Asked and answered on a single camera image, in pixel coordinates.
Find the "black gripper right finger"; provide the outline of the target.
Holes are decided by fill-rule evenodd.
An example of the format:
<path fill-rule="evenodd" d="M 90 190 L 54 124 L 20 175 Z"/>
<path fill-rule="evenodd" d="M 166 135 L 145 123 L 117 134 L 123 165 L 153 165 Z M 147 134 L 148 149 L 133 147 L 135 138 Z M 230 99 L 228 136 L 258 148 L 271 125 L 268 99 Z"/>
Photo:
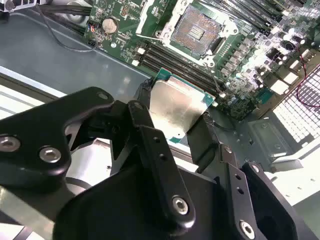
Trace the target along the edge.
<path fill-rule="evenodd" d="M 296 240 L 295 210 L 259 166 L 238 166 L 210 121 L 202 115 L 186 135 L 197 165 L 186 178 L 196 213 L 189 234 L 194 240 Z"/>

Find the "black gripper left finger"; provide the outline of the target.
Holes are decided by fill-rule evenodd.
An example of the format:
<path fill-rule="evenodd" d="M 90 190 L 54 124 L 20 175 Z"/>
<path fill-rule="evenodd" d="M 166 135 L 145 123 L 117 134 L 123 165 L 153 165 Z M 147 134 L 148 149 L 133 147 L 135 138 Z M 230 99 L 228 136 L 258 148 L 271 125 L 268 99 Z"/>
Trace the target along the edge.
<path fill-rule="evenodd" d="M 89 87 L 1 120 L 0 211 L 53 236 L 59 213 L 78 196 L 66 186 L 72 151 L 109 139 L 116 161 L 130 137 L 131 107 L 147 108 Z"/>

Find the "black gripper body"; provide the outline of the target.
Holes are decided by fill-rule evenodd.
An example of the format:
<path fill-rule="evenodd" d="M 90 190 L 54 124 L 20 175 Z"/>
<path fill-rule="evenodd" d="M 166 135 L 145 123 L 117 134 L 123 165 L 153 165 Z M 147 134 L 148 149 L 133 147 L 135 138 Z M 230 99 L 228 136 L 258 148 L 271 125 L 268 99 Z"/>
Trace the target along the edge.
<path fill-rule="evenodd" d="M 130 135 L 113 175 L 59 213 L 55 240 L 194 240 L 196 210 L 162 131 L 146 107 L 130 107 Z"/>

